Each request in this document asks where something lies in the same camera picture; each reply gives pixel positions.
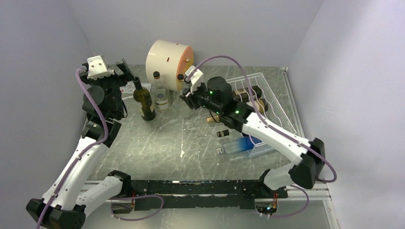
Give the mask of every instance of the gray marble tabletop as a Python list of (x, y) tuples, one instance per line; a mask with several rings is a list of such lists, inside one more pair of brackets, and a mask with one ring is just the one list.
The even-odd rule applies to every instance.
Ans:
[[(134, 65), (133, 73), (146, 82), (145, 66)], [(204, 66), (204, 79), (222, 76), (231, 79), (241, 76), (236, 66)], [(280, 68), (246, 67), (247, 74), (262, 73), (279, 100), (293, 126), (297, 119)], [(224, 138), (216, 132), (227, 129), (223, 124), (206, 122), (206, 109), (190, 110), (179, 100), (166, 112), (157, 112), (156, 118), (145, 122), (134, 100), (126, 100), (128, 117), (113, 145), (100, 159), (89, 179), (103, 180), (114, 169), (131, 175), (132, 179), (257, 179), (268, 168), (288, 164), (277, 151), (247, 157), (247, 153), (217, 155), (221, 143), (240, 137), (236, 131)]]

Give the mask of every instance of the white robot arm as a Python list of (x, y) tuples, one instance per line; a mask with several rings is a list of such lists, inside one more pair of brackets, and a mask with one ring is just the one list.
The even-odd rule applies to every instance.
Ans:
[[(85, 96), (83, 109), (87, 112), (88, 122), (72, 158), (62, 174), (42, 198), (31, 199), (26, 207), (29, 214), (38, 221), (45, 203), (48, 203), (51, 199), (52, 202), (46, 210), (42, 221), (42, 226), (48, 229), (79, 229), (83, 225), (86, 216), (106, 200), (114, 196), (128, 197), (131, 192), (130, 176), (119, 171), (113, 171), (101, 183), (81, 193), (81, 188), (91, 170), (107, 148), (111, 146), (121, 126), (120, 123), (114, 121), (123, 118), (124, 110), (126, 111), (119, 87), (134, 79), (124, 60), (117, 63), (117, 66), (123, 72), (121, 75), (117, 75), (113, 70), (108, 69), (102, 57), (89, 58), (88, 63), (84, 65), (87, 68), (92, 65), (100, 66), (100, 68), (93, 69), (93, 72), (83, 73), (81, 80), (92, 85), (88, 91), (105, 116), (108, 126), (108, 138), (103, 144), (92, 146), (84, 155), (79, 156), (84, 148), (101, 139), (104, 135), (101, 120)], [(220, 121), (227, 127), (262, 140), (273, 146), (291, 161), (290, 164), (281, 168), (266, 170), (262, 175), (264, 177), (263, 181), (258, 180), (258, 182), (271, 190), (277, 190), (294, 183), (304, 188), (313, 187), (323, 167), (323, 162), (306, 148), (310, 147), (324, 156), (322, 141), (317, 138), (309, 141), (291, 134), (267, 119), (265, 119), (267, 125), (264, 125), (262, 120), (254, 113), (252, 107), (234, 100), (231, 86), (226, 83), (224, 78), (214, 77), (208, 81), (206, 87), (202, 81), (203, 73), (200, 70), (195, 72), (196, 77), (188, 82), (188, 87), (184, 89), (181, 95), (181, 98), (191, 109), (203, 107), (216, 112), (220, 116)], [(294, 138), (299, 144), (285, 138), (280, 133)], [(78, 161), (67, 174), (65, 182), (59, 192), (56, 192), (58, 193), (56, 195), (55, 189), (71, 164), (76, 160)]]

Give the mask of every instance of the black joint housing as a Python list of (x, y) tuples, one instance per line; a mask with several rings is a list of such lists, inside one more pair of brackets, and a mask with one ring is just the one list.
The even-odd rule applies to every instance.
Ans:
[[(101, 140), (104, 138), (104, 127), (103, 123), (101, 122), (100, 118), (97, 116), (89, 116), (88, 115), (88, 122), (85, 126), (85, 128), (82, 131), (82, 136), (92, 138), (96, 141)], [(107, 127), (108, 127), (108, 137), (107, 140), (103, 143), (106, 145), (108, 148), (111, 147), (113, 144), (119, 129), (121, 128), (121, 123), (112, 121), (108, 122)]]
[[(319, 153), (322, 157), (325, 157), (325, 146), (320, 139), (315, 138), (310, 143), (311, 149)], [(311, 189), (314, 187), (315, 181), (318, 179), (324, 162), (310, 151), (306, 154), (302, 154), (301, 157), (302, 161), (300, 164), (294, 166), (288, 173), (294, 183), (303, 188)]]
[(117, 195), (118, 197), (131, 197), (131, 176), (118, 170), (114, 170), (108, 174), (109, 177), (116, 177), (122, 181), (121, 192)]
[[(31, 199), (25, 209), (38, 222), (45, 203), (43, 199)], [(41, 223), (47, 229), (80, 229), (85, 223), (85, 205), (75, 205), (73, 210), (66, 211), (49, 206)]]

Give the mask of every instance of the wine bottle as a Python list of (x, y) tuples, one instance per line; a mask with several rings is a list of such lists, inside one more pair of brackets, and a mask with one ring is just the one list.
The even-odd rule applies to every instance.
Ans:
[[(256, 92), (257, 98), (260, 99), (262, 97), (262, 89), (259, 86), (252, 86), (253, 91)], [(234, 96), (235, 100), (242, 101), (244, 103), (249, 102), (249, 89), (243, 88), (238, 90), (233, 90), (232, 95)]]
[[(246, 104), (253, 107), (251, 102), (247, 102)], [(253, 104), (256, 106), (261, 114), (264, 114), (266, 111), (268, 111), (268, 103), (265, 99), (254, 100)]]
[(159, 81), (159, 72), (153, 72), (153, 77), (155, 78), (156, 87), (156, 109), (161, 112), (167, 111), (171, 107), (169, 90), (167, 88), (164, 88), (162, 83)]
[(152, 98), (149, 91), (142, 87), (139, 77), (135, 76), (133, 82), (135, 85), (134, 99), (137, 103), (140, 115), (145, 121), (153, 120), (156, 117), (156, 111), (153, 107)]

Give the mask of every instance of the wire basket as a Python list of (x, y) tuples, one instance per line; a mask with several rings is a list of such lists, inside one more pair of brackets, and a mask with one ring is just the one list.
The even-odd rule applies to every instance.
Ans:
[[(293, 127), (291, 121), (287, 118), (286, 113), (283, 108), (281, 108), (280, 103), (278, 102), (276, 96), (268, 85), (265, 77), (262, 73), (250, 74), (247, 76), (250, 84), (252, 86), (258, 86), (262, 90), (261, 99), (265, 99), (268, 103), (268, 110), (264, 113), (264, 116), (273, 122), (274, 124), (284, 128), (285, 130), (297, 134), (297, 131)], [(248, 87), (248, 83), (245, 80), (245, 77), (236, 77), (233, 79), (226, 80), (231, 86), (232, 90), (245, 89)], [(269, 146), (266, 143), (256, 144), (253, 149), (249, 150), (249, 157), (257, 156), (259, 154), (267, 153), (273, 150), (274, 148)]]

